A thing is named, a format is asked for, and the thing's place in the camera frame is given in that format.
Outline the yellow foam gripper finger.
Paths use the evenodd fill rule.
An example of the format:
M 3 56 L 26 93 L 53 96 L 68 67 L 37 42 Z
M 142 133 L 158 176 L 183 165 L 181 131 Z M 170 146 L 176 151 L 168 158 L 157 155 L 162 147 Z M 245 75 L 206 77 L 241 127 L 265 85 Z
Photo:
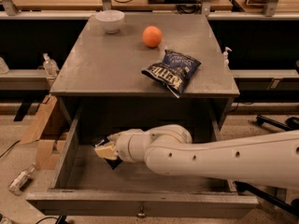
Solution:
M 98 146 L 94 149 L 94 151 L 99 158 L 113 161 L 118 158 L 117 151 L 115 150 L 115 144 L 113 142 L 108 142 L 104 145 Z
M 121 135 L 123 135 L 124 132 L 119 132 L 119 133 L 113 133 L 113 134 L 110 134 L 107 139 L 109 141 L 116 141 Z

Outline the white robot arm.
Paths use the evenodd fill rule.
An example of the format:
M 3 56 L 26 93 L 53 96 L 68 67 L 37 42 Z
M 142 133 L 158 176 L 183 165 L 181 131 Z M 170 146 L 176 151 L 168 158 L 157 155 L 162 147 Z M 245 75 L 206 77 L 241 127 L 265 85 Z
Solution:
M 195 144 L 179 125 L 113 133 L 94 145 L 110 161 L 143 162 L 160 175 L 231 179 L 299 189 L 299 132 Z

